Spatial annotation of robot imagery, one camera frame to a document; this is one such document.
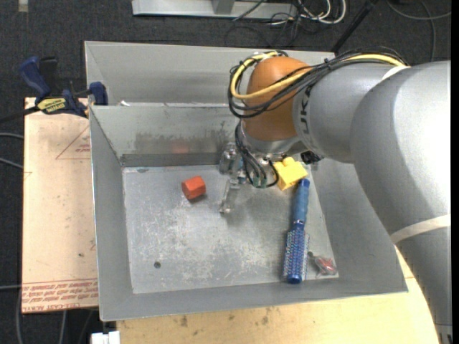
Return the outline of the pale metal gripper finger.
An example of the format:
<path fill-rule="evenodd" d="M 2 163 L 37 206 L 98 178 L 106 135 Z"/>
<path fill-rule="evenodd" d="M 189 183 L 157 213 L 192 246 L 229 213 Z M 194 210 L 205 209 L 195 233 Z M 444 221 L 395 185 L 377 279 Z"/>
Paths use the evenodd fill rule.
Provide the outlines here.
<path fill-rule="evenodd" d="M 222 156 L 219 161 L 219 172 L 221 174 L 230 174 L 232 172 L 235 157 L 236 151 L 234 148 L 229 148 L 222 152 Z"/>
<path fill-rule="evenodd" d="M 233 210 L 239 189 L 240 185 L 237 179 L 229 178 L 227 180 L 223 197 L 219 205 L 219 212 L 221 214 L 228 214 Z"/>

